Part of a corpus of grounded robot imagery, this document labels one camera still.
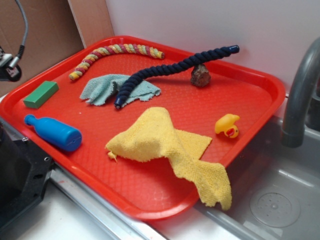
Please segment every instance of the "rubber duck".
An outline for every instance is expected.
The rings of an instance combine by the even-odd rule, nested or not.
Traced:
[[[224,132],[224,135],[226,135],[228,138],[236,138],[239,135],[239,129],[235,125],[235,121],[239,119],[240,117],[238,115],[230,113],[224,115],[218,121],[216,121],[214,128],[215,133],[219,134]]]

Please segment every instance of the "stainless steel sink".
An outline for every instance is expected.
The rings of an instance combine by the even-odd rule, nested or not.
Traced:
[[[320,133],[288,148],[281,124],[273,117],[228,167],[230,210],[196,205],[241,239],[320,239]]]

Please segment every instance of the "rock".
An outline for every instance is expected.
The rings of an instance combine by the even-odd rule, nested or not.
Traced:
[[[204,64],[197,65],[191,72],[191,84],[197,87],[204,87],[210,83],[211,76]]]

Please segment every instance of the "rope toy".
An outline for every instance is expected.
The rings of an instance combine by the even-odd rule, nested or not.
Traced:
[[[169,76],[172,74],[178,74],[183,71],[186,71],[194,66],[204,64],[209,61],[222,59],[225,57],[229,57],[231,54],[236,54],[240,51],[238,45],[229,46],[229,47],[222,47],[216,48],[214,50],[203,51],[201,53],[196,53],[193,56],[185,58],[184,60],[174,63],[172,65],[158,65],[152,66],[150,68],[142,69],[132,76],[128,78],[120,88],[114,106],[117,109],[120,109],[124,102],[129,97],[130,93],[133,89],[138,86],[143,80],[150,78],[150,77],[157,77],[157,76]]]
[[[155,59],[164,59],[165,53],[158,51],[156,48],[136,45],[136,44],[114,44],[105,47],[99,47],[87,55],[82,62],[76,66],[74,71],[70,73],[69,78],[74,81],[80,78],[88,68],[99,58],[113,54],[138,54],[146,55]]]

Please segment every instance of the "teal towel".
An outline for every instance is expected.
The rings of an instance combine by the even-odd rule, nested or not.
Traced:
[[[109,74],[93,78],[84,87],[80,95],[80,99],[88,99],[86,103],[101,106],[106,103],[106,100],[110,96],[119,91],[121,86],[129,77],[129,75]],[[142,81],[142,83],[131,92],[129,98],[125,101],[122,107],[136,99],[148,101],[153,96],[158,96],[160,93],[160,88],[148,81]]]

